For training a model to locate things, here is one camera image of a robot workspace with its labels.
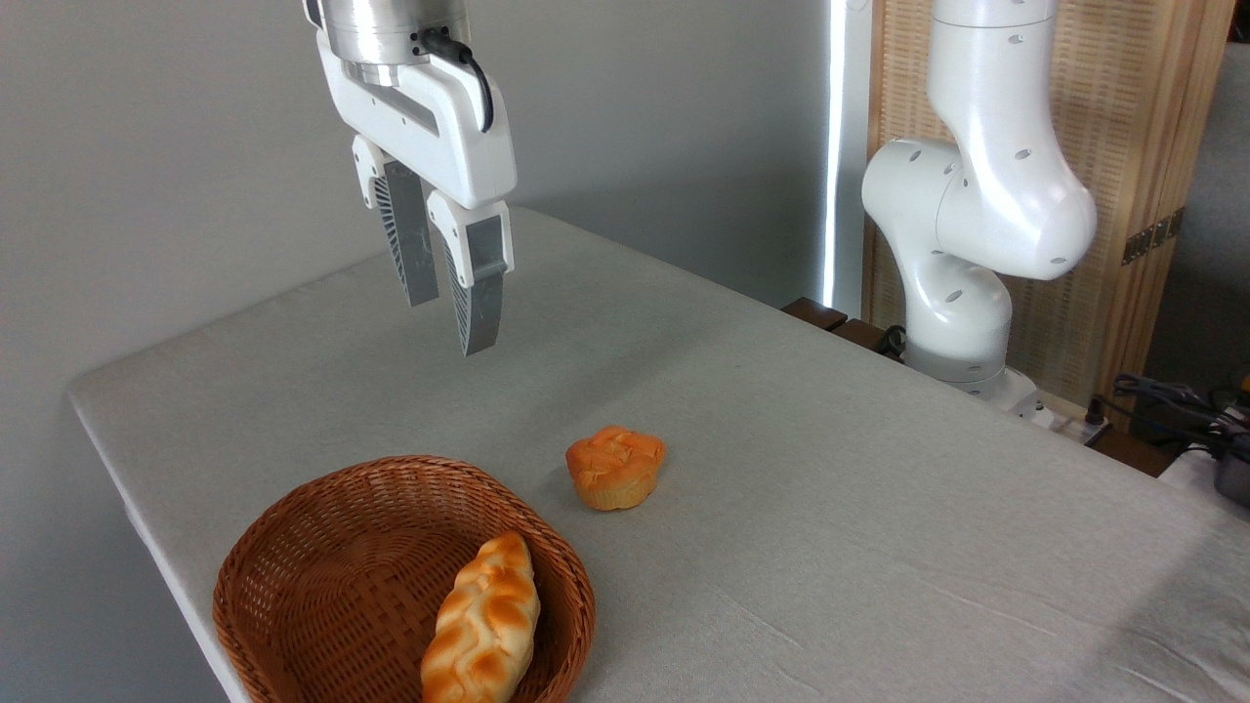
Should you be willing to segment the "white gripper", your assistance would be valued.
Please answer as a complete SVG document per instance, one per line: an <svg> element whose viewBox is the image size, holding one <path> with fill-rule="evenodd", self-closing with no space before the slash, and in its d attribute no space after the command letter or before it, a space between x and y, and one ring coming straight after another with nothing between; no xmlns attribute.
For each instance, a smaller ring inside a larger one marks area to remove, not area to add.
<svg viewBox="0 0 1250 703"><path fill-rule="evenodd" d="M399 66L396 85L379 86L352 78L325 31L315 41L332 103L358 133L352 158L362 203L381 218L409 306L438 298L429 214L442 236L462 355L495 346L504 276L515 268L512 218L499 200L518 186L498 86L494 121L482 133L480 83L469 68L431 58ZM438 188L426 201L420 176Z"/></svg>

